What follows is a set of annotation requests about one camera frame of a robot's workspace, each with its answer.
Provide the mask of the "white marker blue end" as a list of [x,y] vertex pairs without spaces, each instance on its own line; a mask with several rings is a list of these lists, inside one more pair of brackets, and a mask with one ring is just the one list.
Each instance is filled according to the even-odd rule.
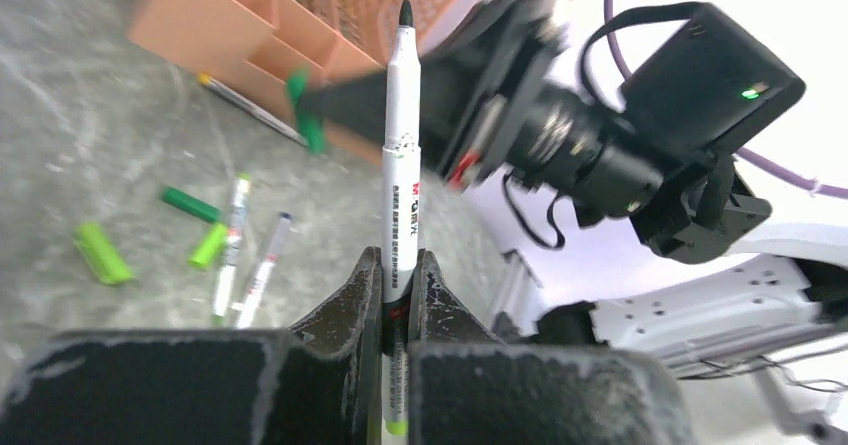
[[246,288],[244,299],[234,321],[233,327],[235,329],[245,329],[252,325],[278,257],[284,248],[291,225],[292,216],[287,212],[280,212],[267,240],[261,260],[258,262]]

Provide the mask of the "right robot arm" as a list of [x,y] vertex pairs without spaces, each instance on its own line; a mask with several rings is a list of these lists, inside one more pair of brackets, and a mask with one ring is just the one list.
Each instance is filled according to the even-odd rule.
[[[734,154],[797,103],[804,82],[712,4],[606,12],[592,40],[638,25],[681,28],[621,88],[609,108],[578,59],[584,94],[547,81],[562,49],[542,36],[530,0],[475,6],[421,58],[423,166],[455,187],[508,165],[503,180],[546,185],[588,228],[626,218],[654,254],[694,265],[762,224],[770,204],[736,171]],[[695,376],[763,365],[766,354],[847,328],[847,256],[811,245],[756,252],[727,272],[620,300],[545,313],[524,335],[505,314],[502,340],[644,350]]]

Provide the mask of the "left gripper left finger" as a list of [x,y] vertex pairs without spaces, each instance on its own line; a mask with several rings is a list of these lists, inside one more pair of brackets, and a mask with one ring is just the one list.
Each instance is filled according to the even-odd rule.
[[261,444],[378,444],[380,251],[365,248],[346,282],[288,329],[258,379]]

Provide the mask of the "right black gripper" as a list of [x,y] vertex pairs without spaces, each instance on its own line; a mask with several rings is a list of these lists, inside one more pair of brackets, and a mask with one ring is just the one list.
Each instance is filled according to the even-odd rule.
[[[543,24],[540,0],[475,5],[441,44],[420,58],[420,148],[425,170],[447,178],[464,154],[479,107],[505,95],[521,49]],[[385,69],[304,94],[304,109],[367,141],[384,142]]]

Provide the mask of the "white marker green end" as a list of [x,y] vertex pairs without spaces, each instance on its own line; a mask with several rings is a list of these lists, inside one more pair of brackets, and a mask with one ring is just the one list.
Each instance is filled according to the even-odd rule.
[[395,43],[386,68],[382,146],[382,416],[387,432],[408,433],[407,353],[413,272],[420,221],[421,65],[412,5],[403,0]]

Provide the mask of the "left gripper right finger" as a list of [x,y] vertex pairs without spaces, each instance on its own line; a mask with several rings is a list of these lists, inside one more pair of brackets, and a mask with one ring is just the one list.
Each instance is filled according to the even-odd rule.
[[449,289],[428,250],[418,256],[408,335],[408,442],[486,443],[494,395],[480,353],[502,342]]

